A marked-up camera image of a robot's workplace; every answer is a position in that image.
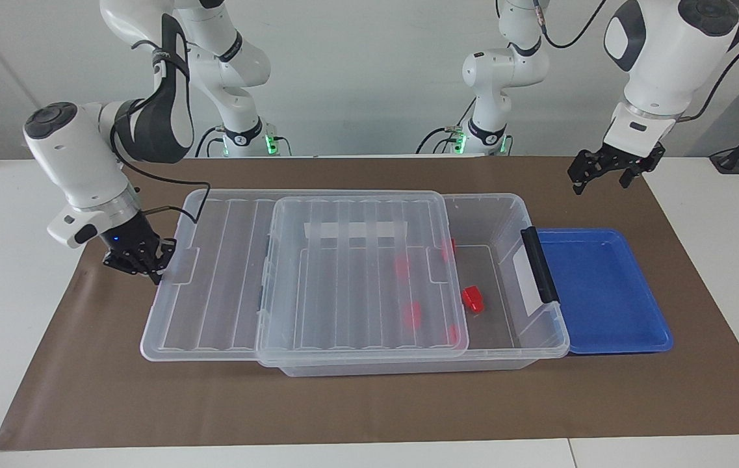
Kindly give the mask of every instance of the clear plastic lid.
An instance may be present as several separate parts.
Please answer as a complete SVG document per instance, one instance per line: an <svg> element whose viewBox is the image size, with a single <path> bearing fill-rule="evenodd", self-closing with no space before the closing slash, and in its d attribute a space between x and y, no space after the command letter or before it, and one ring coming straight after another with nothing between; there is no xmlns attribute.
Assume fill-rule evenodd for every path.
<svg viewBox="0 0 739 468"><path fill-rule="evenodd" d="M255 349L269 367L467 349L447 208L434 192L278 200L263 285Z"/></svg>

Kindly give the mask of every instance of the blue tray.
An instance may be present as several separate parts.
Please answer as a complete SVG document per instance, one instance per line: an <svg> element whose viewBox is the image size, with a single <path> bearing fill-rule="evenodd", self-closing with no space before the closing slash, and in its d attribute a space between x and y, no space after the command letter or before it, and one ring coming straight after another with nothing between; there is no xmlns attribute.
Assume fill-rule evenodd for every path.
<svg viewBox="0 0 739 468"><path fill-rule="evenodd" d="M665 352L673 337L627 240L611 229L541 229L576 354Z"/></svg>

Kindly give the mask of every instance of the white label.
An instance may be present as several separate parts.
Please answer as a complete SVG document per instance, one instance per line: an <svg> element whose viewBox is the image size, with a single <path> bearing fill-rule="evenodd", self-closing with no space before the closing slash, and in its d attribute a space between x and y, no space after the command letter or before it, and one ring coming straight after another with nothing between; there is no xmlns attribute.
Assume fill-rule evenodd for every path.
<svg viewBox="0 0 739 468"><path fill-rule="evenodd" d="M542 299L539 299L539 291L536 289L536 281L534 281L534 273L530 269L530 261L528 261L528 252L525 248L520 248L514 254L514 269L517 270L517 279L520 282L520 291L523 292L523 303L526 306L528 317L532 316L536 310L542 307Z"/></svg>
<svg viewBox="0 0 739 468"><path fill-rule="evenodd" d="M407 222L398 223L399 226L403 224L404 237L407 237ZM395 237L395 222L377 222L375 223L375 234L378 237ZM321 222L315 226L319 228L320 238L322 239L337 239L339 237L340 223L339 222ZM306 238L309 238L309 232L312 229L311 223L304 223L304 229L306 231ZM349 223L349 237L366 237L367 236L367 223L365 222L351 222Z"/></svg>

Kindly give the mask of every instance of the container handle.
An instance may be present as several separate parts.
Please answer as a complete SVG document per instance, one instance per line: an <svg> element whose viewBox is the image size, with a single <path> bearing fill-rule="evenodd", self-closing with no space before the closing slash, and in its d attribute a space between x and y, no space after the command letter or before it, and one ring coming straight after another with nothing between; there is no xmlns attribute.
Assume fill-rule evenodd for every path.
<svg viewBox="0 0 739 468"><path fill-rule="evenodd" d="M520 232L523 235L523 243L528 253L530 270L534 274L539 299L545 304L559 302L560 297L557 295L557 288L554 286L551 270L548 269L548 261L545 260L545 252L542 251L542 243L539 241L536 227L530 226L530 228L523 229Z"/></svg>

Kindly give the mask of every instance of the white tabletop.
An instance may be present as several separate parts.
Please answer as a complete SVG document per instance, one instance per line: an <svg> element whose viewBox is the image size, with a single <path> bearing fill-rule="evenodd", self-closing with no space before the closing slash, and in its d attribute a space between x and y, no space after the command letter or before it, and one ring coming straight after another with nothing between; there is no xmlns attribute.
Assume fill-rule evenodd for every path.
<svg viewBox="0 0 739 468"><path fill-rule="evenodd" d="M666 159L649 186L739 340L739 177L704 159ZM45 233L64 204L33 161L0 162L0 424L79 251ZM739 435L419 444L284 445L0 453L0 466L739 465Z"/></svg>

